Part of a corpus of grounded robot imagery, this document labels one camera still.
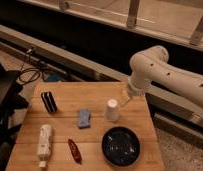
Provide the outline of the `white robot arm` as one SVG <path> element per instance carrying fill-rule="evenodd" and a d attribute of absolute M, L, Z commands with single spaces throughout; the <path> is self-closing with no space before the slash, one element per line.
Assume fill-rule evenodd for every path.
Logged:
<path fill-rule="evenodd" d="M 129 62 L 132 73 L 124 83 L 121 104 L 146 94 L 154 81 L 203 108 L 203 75 L 169 65 L 168 60 L 167 49 L 159 45 L 135 53 Z"/>

